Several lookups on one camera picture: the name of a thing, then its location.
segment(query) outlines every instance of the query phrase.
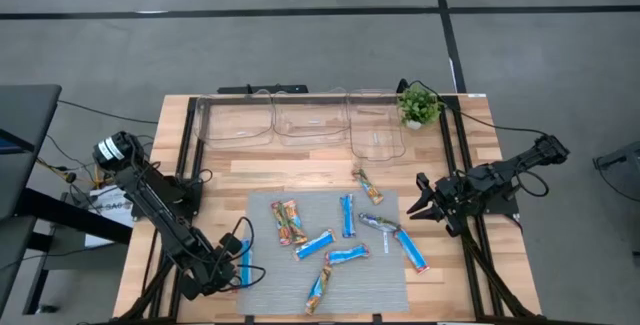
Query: table leg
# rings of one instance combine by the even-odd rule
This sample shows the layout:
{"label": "table leg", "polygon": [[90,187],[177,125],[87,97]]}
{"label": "table leg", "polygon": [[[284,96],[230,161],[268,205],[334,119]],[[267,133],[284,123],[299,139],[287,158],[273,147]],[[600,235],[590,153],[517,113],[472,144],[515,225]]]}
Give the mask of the table leg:
{"label": "table leg", "polygon": [[24,189],[22,192],[16,215],[32,215],[125,245],[131,239],[130,227],[32,189]]}

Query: clear plastic container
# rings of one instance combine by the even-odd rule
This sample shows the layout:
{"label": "clear plastic container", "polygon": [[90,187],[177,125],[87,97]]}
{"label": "clear plastic container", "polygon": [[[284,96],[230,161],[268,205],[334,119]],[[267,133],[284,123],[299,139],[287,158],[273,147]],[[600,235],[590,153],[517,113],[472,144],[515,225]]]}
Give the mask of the clear plastic container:
{"label": "clear plastic container", "polygon": [[327,93],[273,96],[274,131],[283,145],[313,145],[347,139],[347,91],[336,88]]}
{"label": "clear plastic container", "polygon": [[351,150],[357,165],[391,165],[404,155],[397,94],[382,90],[353,91],[348,97]]}
{"label": "clear plastic container", "polygon": [[244,96],[201,96],[193,132],[213,148],[269,144],[273,140],[271,95],[260,90]]}

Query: small green plant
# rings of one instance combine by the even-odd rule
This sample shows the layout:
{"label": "small green plant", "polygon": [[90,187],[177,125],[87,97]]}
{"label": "small green plant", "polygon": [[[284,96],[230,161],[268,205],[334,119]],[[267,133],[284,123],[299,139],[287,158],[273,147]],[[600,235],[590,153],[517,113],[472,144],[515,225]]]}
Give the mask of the small green plant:
{"label": "small green plant", "polygon": [[413,84],[398,97],[398,107],[402,109],[402,122],[409,121],[428,124],[440,116],[438,98],[418,84]]}

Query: white flower pot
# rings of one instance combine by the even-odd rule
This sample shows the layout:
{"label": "white flower pot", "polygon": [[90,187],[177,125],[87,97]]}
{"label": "white flower pot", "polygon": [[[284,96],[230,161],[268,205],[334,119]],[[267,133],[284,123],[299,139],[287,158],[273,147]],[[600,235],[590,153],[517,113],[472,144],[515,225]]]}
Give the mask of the white flower pot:
{"label": "white flower pot", "polygon": [[407,127],[409,129],[418,130],[418,129],[420,129],[421,126],[422,126],[422,124],[420,124],[417,121],[413,121],[413,120],[407,121]]}

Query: paper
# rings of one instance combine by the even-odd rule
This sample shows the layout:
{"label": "paper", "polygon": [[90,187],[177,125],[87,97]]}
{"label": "paper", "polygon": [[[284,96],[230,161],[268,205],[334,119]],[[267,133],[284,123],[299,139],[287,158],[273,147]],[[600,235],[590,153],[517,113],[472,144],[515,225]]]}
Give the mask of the paper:
{"label": "paper", "polygon": [[[100,215],[107,219],[128,227],[133,227],[133,218],[131,217],[133,203],[125,199],[124,191],[112,185],[100,190],[91,190],[89,195],[98,197],[96,201],[93,202],[93,206],[89,207],[89,211],[95,214],[97,209]],[[103,246],[111,244],[112,242],[111,240],[87,234],[84,239],[84,247]]]}

